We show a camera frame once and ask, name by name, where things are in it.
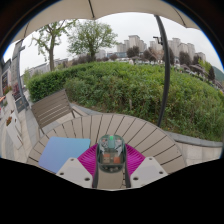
magenta cloth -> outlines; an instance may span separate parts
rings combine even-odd
[[[95,144],[87,149],[82,155],[78,157],[79,162],[86,168],[86,170],[94,177],[96,172],[96,149]]]
[[[133,147],[131,147],[128,144],[126,145],[126,149],[127,149],[127,155],[126,155],[126,159],[127,159],[127,171],[128,171],[128,176],[130,177],[132,173],[134,173],[134,171],[139,167],[139,165],[143,162],[143,160],[145,159],[145,156],[143,156],[139,151],[137,151],[136,149],[134,149]]]

umbrella canopy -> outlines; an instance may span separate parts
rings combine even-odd
[[[46,24],[65,19],[95,20],[122,12],[149,13],[170,19],[186,28],[200,28],[184,13],[160,0],[62,0],[40,12],[14,37],[13,42],[24,39]]]
[[[190,70],[190,68],[189,68],[187,65],[185,65],[185,64],[180,65],[180,67],[181,67],[181,68],[184,68],[184,69],[188,69],[188,70]]]

